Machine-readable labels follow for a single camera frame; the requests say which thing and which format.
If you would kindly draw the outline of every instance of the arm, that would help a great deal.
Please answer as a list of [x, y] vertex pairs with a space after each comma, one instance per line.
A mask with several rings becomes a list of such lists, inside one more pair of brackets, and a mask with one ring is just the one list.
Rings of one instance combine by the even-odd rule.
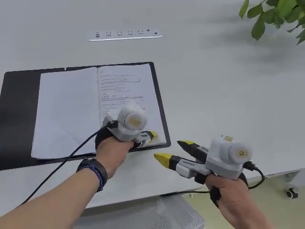
[[[96, 159], [105, 167], [108, 178], [114, 175], [132, 146], [133, 142], [119, 142], [114, 137], [99, 145]], [[70, 228], [96, 193], [99, 184], [95, 173], [84, 168], [53, 190], [2, 216], [0, 228]]]
[[218, 187], [221, 198], [218, 207], [224, 218], [236, 229], [272, 229], [266, 216], [251, 198], [247, 185], [241, 180], [230, 180], [209, 175], [206, 185]]

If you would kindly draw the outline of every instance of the black cable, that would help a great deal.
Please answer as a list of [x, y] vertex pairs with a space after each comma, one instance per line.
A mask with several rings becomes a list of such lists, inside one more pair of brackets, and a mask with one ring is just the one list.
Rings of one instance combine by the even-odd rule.
[[253, 185], [253, 186], [249, 187], [249, 189], [253, 189], [253, 188], [256, 188], [256, 187], [260, 186], [266, 180], [266, 177], [264, 176], [264, 174], [262, 173], [262, 171], [259, 168], [255, 167], [253, 170], [259, 172], [259, 174], [261, 175], [262, 179], [256, 185]]
[[[266, 177], [264, 176], [264, 174], [262, 173], [262, 171], [256, 167], [252, 162], [249, 162], [249, 164], [246, 164], [244, 166], [244, 168], [251, 170], [251, 171], [257, 171], [259, 172], [259, 174], [261, 175], [262, 179], [260, 180], [260, 182], [258, 182], [256, 185], [253, 185], [251, 187], [249, 187], [249, 189], [253, 189], [256, 188], [258, 186], [260, 186], [265, 180]], [[173, 195], [179, 195], [179, 194], [188, 194], [188, 193], [199, 193], [199, 194], [206, 194], [206, 193], [210, 193], [210, 191], [184, 191], [184, 192], [173, 192], [173, 193], [169, 193], [169, 194], [165, 194], [162, 196], [173, 196]]]
[[23, 201], [19, 206], [21, 206], [22, 204], [25, 204], [26, 202], [28, 202], [34, 195], [35, 193], [41, 188], [41, 186], [43, 186], [44, 183], [47, 182], [48, 179], [50, 179], [50, 177], [57, 172], [57, 170], [59, 170], [74, 154], [76, 154], [76, 152], [82, 148], [91, 138], [93, 138], [94, 136], [96, 136], [98, 133], [98, 131], [96, 131], [94, 134], [92, 134], [90, 137], [88, 137], [79, 147], [77, 147], [73, 153], [71, 153], [67, 158], [64, 159], [64, 161], [56, 168], [54, 169], [42, 182], [40, 185], [38, 185], [38, 187], [32, 192], [32, 194], [29, 195], [28, 198], [26, 198], [25, 201]]

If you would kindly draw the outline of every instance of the power outlet strip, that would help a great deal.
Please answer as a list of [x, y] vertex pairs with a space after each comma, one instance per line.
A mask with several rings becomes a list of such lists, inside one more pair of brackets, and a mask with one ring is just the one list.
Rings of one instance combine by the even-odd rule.
[[163, 35], [155, 29], [96, 31], [90, 34], [90, 42], [117, 41], [143, 38], [161, 38]]

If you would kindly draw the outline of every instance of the green leaf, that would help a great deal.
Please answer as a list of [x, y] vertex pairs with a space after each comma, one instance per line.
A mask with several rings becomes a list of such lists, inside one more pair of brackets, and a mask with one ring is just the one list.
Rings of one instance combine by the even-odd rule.
[[279, 0], [267, 0], [266, 3], [269, 6], [277, 6]]
[[303, 16], [301, 19], [299, 19], [299, 23], [297, 24], [296, 28], [303, 24], [305, 24], [305, 16]]
[[298, 36], [297, 38], [299, 38], [299, 41], [296, 45], [298, 45], [299, 43], [302, 43], [303, 41], [305, 41], [305, 30], [303, 30]]
[[254, 39], [258, 41], [262, 37], [264, 32], [265, 32], [265, 20], [264, 20], [264, 12], [262, 12], [252, 28], [251, 35]]
[[248, 6], [249, 6], [249, 0], [244, 0], [243, 5], [240, 8], [239, 14], [238, 14], [241, 18], [244, 17], [244, 14], [246, 13]]
[[277, 9], [281, 18], [285, 17], [296, 6], [296, 0], [279, 0]]
[[295, 30], [295, 28], [293, 28], [293, 29], [290, 29], [290, 30], [287, 30], [287, 32], [292, 32], [293, 30]]
[[249, 11], [248, 11], [248, 14], [247, 14], [247, 17], [248, 18], [254, 18], [256, 17], [257, 15], [261, 14], [263, 12], [263, 7], [261, 4], [257, 5], [257, 6], [254, 6], [253, 8], [251, 8]]
[[296, 3], [302, 10], [305, 10], [305, 0], [296, 0]]
[[298, 20], [300, 13], [301, 13], [301, 8], [300, 7], [296, 7], [294, 8], [292, 11], [290, 11], [290, 13], [285, 17], [285, 21], [287, 23], [293, 23], [296, 20]]
[[284, 19], [280, 18], [277, 14], [274, 15], [274, 23], [277, 29], [284, 24]]
[[267, 24], [273, 24], [275, 22], [275, 10], [267, 10], [264, 14], [264, 19]]
[[299, 35], [297, 35], [297, 38], [301, 38], [305, 36], [305, 30], [303, 30]]
[[304, 16], [305, 16], [305, 13], [301, 12], [298, 19], [301, 19], [301, 18], [304, 17]]
[[292, 32], [296, 28], [298, 28], [300, 25], [303, 27], [303, 24], [305, 24], [305, 16], [303, 16], [301, 19], [298, 20], [299, 23], [291, 30], [287, 30], [287, 32]]

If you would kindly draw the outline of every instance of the caster wheel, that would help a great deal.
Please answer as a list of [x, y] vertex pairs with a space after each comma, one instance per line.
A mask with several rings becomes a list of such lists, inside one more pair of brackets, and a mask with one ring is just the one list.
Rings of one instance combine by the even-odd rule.
[[288, 198], [290, 199], [295, 199], [295, 198], [298, 198], [298, 193], [294, 192], [294, 189], [293, 188], [290, 188], [286, 191], [286, 195], [288, 196]]

